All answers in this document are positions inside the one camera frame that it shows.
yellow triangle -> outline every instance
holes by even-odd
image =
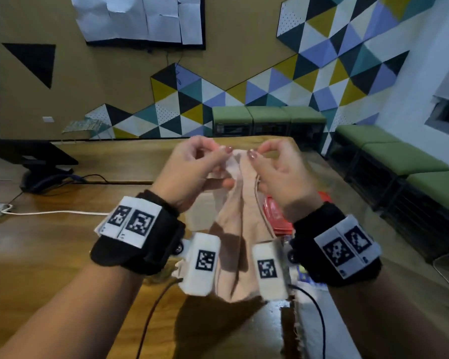
[[[306,74],[305,76],[299,77],[294,81],[299,84],[301,87],[312,92],[314,90],[314,86],[316,84],[317,74],[319,73],[319,69]]]
[[[337,6],[330,8],[328,11],[319,14],[308,20],[307,23],[313,28],[318,30],[321,34],[329,38],[331,27],[333,26],[334,14],[336,13]]]
[[[166,84],[158,82],[153,78],[151,78],[151,88],[153,89],[153,97],[155,98],[155,103],[176,92],[175,89],[168,87]]]
[[[298,60],[298,54],[293,55],[291,58],[288,58],[285,61],[276,64],[274,66],[274,68],[276,70],[279,70],[281,73],[283,73],[289,79],[293,79],[294,69],[296,68],[297,60]]]
[[[199,124],[203,124],[203,104],[199,104],[196,107],[182,113],[182,116],[189,118]]]
[[[346,89],[344,90],[343,97],[339,106],[346,106],[349,103],[364,98],[366,94],[356,87],[351,80],[347,82]]]
[[[336,66],[334,67],[333,75],[331,76],[331,81],[329,82],[329,85],[336,84],[341,82],[344,79],[349,78],[347,75],[346,69],[344,69],[344,65],[342,64],[341,60],[338,58],[336,61]]]
[[[120,130],[119,128],[113,127],[113,132],[115,132],[115,138],[138,138],[129,132]]]
[[[391,10],[393,16],[398,20],[404,16],[407,5],[411,0],[381,0],[383,5],[385,5],[389,10]]]
[[[239,100],[241,103],[245,104],[246,102],[246,81],[231,87],[227,92],[232,95],[234,98]]]

window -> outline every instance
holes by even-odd
[[[449,134],[449,100],[439,98],[431,116],[428,118],[426,125],[435,128],[441,132]]]

mustard yellow wall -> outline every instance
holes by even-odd
[[[206,0],[207,50],[184,51],[180,64],[226,90],[293,55],[276,39],[282,1]],[[60,139],[71,120],[103,103],[143,109],[153,103],[150,76],[167,65],[163,50],[88,47],[70,0],[0,0],[2,42],[57,46],[49,90],[0,45],[2,138]]]

forearm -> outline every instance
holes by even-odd
[[[329,292],[364,358],[449,359],[445,337],[383,269],[376,280]]]
[[[0,359],[105,358],[143,276],[87,265],[0,350]]]

computer monitor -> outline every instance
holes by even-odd
[[[78,164],[55,145],[40,140],[0,140],[0,158],[29,169],[20,185],[26,192],[43,191],[73,174],[72,169],[59,169],[57,165]]]

